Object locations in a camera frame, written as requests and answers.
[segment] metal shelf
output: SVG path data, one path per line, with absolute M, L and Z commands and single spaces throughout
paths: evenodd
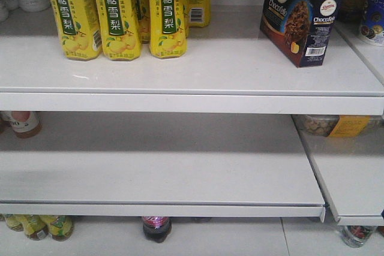
M 339 225 L 384 225 L 384 129 L 354 138 L 301 131 L 319 185 Z
M 217 6 L 188 52 L 65 59 L 50 9 L 0 24 L 0 110 L 381 115 L 384 87 L 334 31 L 321 67 L 296 68 L 260 31 L 261 6 Z
M 288 115 L 42 113 L 0 144 L 0 211 L 316 216 L 324 200 Z

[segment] shelf unit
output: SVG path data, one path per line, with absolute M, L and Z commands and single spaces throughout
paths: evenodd
M 301 138 L 339 225 L 384 226 L 384 129 L 354 138 Z
M 188 255 L 185 244 L 195 243 L 202 255 L 235 255 L 239 247 L 244 255 L 307 255 L 298 249 L 306 245 L 298 240 L 300 227 L 309 227 L 303 217 L 323 219 L 324 200 L 288 115 L 382 115 L 384 82 L 341 25 L 332 33 L 323 66 L 296 68 L 259 31 L 262 2 L 212 0 L 210 26 L 192 29 L 187 54 L 165 61 L 153 58 L 148 46 L 133 62 L 104 56 L 69 61 L 51 10 L 11 12 L 0 24 L 0 110 L 42 111 L 43 131 L 22 141 L 10 131 L 1 135 L 0 211 L 235 216 L 205 228 L 180 225 L 184 232 L 171 234 L 175 241 L 162 251 Z M 125 226 L 124 219 L 133 224 Z M 79 233 L 69 249 L 96 251 L 89 245 L 102 239 L 105 229 L 112 237 L 101 251 L 158 253 L 158 245 L 138 237 L 129 242 L 133 249 L 111 240 L 125 243 L 126 228 L 140 229 L 137 218 L 107 222 L 112 225 L 87 218 L 79 232 L 89 227 L 94 233 Z M 309 224 L 314 243 L 324 226 Z M 7 245 L 0 245 L 0 252 L 5 247 L 13 255 L 3 229 L 0 243 Z M 226 229 L 230 232 L 222 237 Z M 16 254 L 44 255 L 39 245 L 25 242 Z M 48 255 L 58 245 L 43 247 Z M 383 250 L 378 247 L 371 255 Z

